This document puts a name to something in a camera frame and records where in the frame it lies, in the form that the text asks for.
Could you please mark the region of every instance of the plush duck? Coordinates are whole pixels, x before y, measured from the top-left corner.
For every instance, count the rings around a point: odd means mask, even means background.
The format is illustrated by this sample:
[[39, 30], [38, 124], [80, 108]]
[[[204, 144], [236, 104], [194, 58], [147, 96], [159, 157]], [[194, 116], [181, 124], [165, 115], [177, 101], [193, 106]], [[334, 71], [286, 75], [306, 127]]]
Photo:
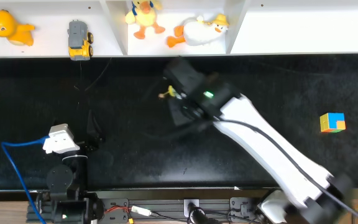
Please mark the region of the plush duck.
[[219, 14], [212, 22], [205, 22], [202, 16], [186, 19], [182, 26], [175, 27], [175, 37], [168, 37], [167, 45], [174, 47], [184, 43], [190, 46], [208, 44], [226, 33], [229, 23], [226, 16]]
[[156, 34], [161, 34], [165, 31], [164, 27], [160, 27], [157, 23], [157, 14], [155, 10], [161, 10], [160, 2], [154, 0], [134, 0], [132, 1], [132, 10], [128, 12], [125, 21], [128, 24], [137, 23], [140, 26], [140, 31], [136, 32], [134, 36], [138, 39], [145, 38], [145, 31], [147, 27], [154, 27]]
[[0, 37], [6, 37], [10, 43], [33, 45], [31, 31], [34, 29], [33, 25], [18, 23], [8, 11], [0, 10]]

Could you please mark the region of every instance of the toy construction vehicle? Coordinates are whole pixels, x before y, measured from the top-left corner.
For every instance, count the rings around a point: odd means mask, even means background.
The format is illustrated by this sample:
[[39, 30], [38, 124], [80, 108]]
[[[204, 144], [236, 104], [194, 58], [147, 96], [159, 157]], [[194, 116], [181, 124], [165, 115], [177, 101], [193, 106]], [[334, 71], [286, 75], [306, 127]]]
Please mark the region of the toy construction vehicle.
[[68, 25], [68, 53], [72, 60], [89, 60], [93, 56], [93, 35], [81, 21], [71, 21]]

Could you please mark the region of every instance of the colorful cube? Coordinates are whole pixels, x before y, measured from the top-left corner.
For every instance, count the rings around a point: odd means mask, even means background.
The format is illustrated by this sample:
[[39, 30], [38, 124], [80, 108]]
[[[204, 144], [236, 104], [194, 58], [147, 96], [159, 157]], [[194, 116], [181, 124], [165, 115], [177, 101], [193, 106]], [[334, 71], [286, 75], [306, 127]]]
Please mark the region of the colorful cube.
[[326, 113], [320, 117], [321, 132], [338, 133], [346, 129], [345, 115], [342, 113]]

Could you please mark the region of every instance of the toy wheel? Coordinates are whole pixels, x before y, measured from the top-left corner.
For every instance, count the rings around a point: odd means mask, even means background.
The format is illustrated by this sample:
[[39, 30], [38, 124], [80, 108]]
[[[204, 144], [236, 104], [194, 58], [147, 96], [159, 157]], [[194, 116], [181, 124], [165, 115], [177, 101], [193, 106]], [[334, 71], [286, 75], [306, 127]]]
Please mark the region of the toy wheel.
[[93, 56], [93, 48], [92, 48], [92, 46], [89, 47], [89, 56], [90, 57]]
[[90, 32], [88, 32], [88, 42], [89, 42], [90, 44], [93, 43], [93, 34], [90, 33]]

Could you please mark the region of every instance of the orange beak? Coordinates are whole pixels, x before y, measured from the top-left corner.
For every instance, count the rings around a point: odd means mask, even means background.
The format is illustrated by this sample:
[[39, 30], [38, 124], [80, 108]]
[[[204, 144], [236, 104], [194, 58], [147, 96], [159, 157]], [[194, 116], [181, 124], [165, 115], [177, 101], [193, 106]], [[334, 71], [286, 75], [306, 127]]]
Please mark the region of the orange beak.
[[150, 2], [149, 1], [142, 2], [140, 4], [140, 10], [142, 10], [142, 12], [145, 14], [149, 13], [151, 10]]

